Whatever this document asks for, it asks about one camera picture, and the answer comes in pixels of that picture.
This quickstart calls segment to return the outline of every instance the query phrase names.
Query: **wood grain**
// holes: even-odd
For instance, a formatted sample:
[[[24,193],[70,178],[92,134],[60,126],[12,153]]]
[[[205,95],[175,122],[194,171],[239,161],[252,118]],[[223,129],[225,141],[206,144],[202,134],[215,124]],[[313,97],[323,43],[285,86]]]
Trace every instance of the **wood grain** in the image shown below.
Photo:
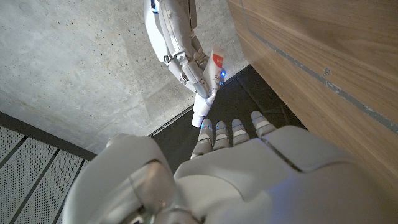
[[[229,0],[228,4],[243,52],[263,79],[309,131],[358,157],[396,197],[398,135],[249,32],[251,29],[318,74],[330,68],[329,81],[397,122],[395,2],[317,2],[243,0],[248,23],[240,1]]]

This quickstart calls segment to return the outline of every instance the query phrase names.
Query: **metal grating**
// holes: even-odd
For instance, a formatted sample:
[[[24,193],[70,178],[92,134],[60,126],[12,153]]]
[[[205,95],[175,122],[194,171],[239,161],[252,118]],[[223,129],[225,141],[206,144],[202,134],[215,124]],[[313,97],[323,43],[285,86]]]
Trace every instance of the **metal grating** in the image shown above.
[[[4,159],[8,152],[10,152],[23,137],[23,134],[0,126],[0,161]]]
[[[85,160],[85,162],[83,163],[83,166],[81,167],[81,170],[85,169],[85,167],[87,166],[88,163],[89,163],[89,161]]]
[[[9,223],[56,150],[28,138],[0,169],[0,223]]]
[[[85,161],[84,161],[84,163],[83,163],[83,165],[82,165],[82,167],[81,167],[80,172],[82,172],[82,170],[87,166],[88,163],[89,163],[88,160],[85,160]],[[61,212],[61,215],[58,217],[58,220],[57,220],[57,224],[61,224],[61,223],[62,223],[62,212]]]
[[[60,151],[43,176],[16,223],[53,223],[76,176],[82,158]]]

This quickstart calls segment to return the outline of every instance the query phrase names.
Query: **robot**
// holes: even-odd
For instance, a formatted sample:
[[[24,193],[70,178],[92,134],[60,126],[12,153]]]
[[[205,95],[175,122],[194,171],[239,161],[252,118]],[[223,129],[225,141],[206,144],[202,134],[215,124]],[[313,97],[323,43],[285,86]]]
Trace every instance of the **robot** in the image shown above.
[[[258,138],[202,122],[177,171],[149,137],[119,134],[73,183],[64,223],[396,223],[397,207],[349,154],[251,114]]]
[[[203,52],[193,31],[197,26],[195,0],[145,0],[144,11],[147,33],[158,60],[196,93],[192,125],[199,127],[226,75],[223,69],[220,75],[216,67],[209,68],[209,59],[222,66],[223,57],[212,53],[209,58]]]

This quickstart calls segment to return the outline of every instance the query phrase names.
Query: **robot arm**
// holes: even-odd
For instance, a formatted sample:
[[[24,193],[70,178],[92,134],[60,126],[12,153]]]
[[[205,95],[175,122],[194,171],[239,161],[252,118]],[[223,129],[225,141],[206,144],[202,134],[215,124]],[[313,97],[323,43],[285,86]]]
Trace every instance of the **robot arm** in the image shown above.
[[[113,137],[73,183],[71,223],[394,223],[392,198],[334,145],[260,112],[258,138],[232,123],[202,122],[190,160],[174,176],[153,139]]]
[[[195,1],[145,0],[145,25],[159,61],[180,82],[202,98],[210,96],[203,78],[208,57],[195,36]]]

